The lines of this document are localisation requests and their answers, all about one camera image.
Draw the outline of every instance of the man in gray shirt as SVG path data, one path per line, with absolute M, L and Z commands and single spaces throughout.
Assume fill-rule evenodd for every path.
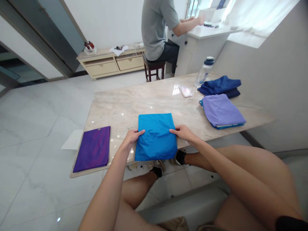
M 173 0 L 144 0 L 141 33 L 147 60 L 171 63 L 172 76 L 174 76 L 179 46 L 166 41 L 166 25 L 176 36 L 181 36 L 203 23 L 203 15 L 198 18 L 179 20 Z

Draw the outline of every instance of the desk drawer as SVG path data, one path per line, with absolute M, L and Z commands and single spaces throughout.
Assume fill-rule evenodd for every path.
M 116 57 L 116 62 L 118 63 L 120 71 L 141 67 L 143 66 L 143 57 L 142 53 L 137 53 L 138 56 L 135 54 L 125 55 Z
M 167 38 L 179 46 L 181 44 L 181 37 L 182 36 L 180 37 L 176 36 L 172 30 L 168 30 L 167 32 Z
M 193 38 L 187 34 L 182 35 L 180 47 L 183 47 L 189 53 L 191 54 L 194 53 L 196 44 L 197 44 L 196 38 Z
M 87 70 L 92 76 L 118 71 L 116 67 L 116 63 L 114 61 L 110 63 L 101 63 L 101 64 L 94 65 L 94 66 L 88 66 Z

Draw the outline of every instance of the person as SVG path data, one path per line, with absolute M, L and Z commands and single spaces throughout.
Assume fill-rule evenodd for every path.
M 277 156 L 264 149 L 233 145 L 213 148 L 185 125 L 170 132 L 199 152 L 179 151 L 174 161 L 217 172 L 231 189 L 214 226 L 219 230 L 308 230 L 301 217 L 291 173 Z M 164 170 L 157 164 L 147 174 L 123 182 L 133 143 L 146 131 L 128 131 L 95 193 L 79 231 L 165 230 L 147 223 L 135 209 Z
M 167 42 L 165 28 L 168 26 L 176 36 L 203 25 L 205 17 L 179 20 L 173 0 L 144 0 L 141 18 L 141 33 L 148 62 L 167 61 L 172 64 L 174 76 L 179 46 Z

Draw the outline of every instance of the table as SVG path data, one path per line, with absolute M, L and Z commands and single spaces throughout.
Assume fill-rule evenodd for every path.
M 216 139 L 232 133 L 271 123 L 275 118 L 261 107 L 250 102 L 242 94 L 231 99 L 243 114 L 247 123 L 244 126 L 216 130 L 207 120 L 199 104 L 204 95 L 194 88 L 192 97 L 183 97 L 179 86 L 193 87 L 197 73 L 174 77 L 140 85 L 98 92 L 94 96 L 84 131 L 111 126 L 109 163 L 105 167 L 73 173 L 71 177 L 107 169 L 125 138 L 127 131 L 138 128 L 138 115 L 172 113 L 175 125 L 185 124 L 204 141 Z M 209 74 L 207 80 L 218 78 Z M 189 146 L 188 142 L 177 138 L 177 147 Z M 130 151 L 127 163 L 134 162 L 135 146 Z
M 196 26 L 180 37 L 177 37 L 172 30 L 168 31 L 168 40 L 180 46 L 175 76 L 198 72 L 206 57 L 212 56 L 215 59 L 218 57 L 230 34 L 241 31 L 240 29 L 231 30 L 230 26 L 222 24 L 218 29 Z M 170 71 L 170 64 L 167 64 L 166 73 Z

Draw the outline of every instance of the gray t-shirt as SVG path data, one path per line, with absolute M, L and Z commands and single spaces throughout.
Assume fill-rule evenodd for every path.
M 172 30 L 179 22 L 173 0 L 144 0 L 141 33 L 149 61 L 155 61 L 164 51 L 166 25 Z

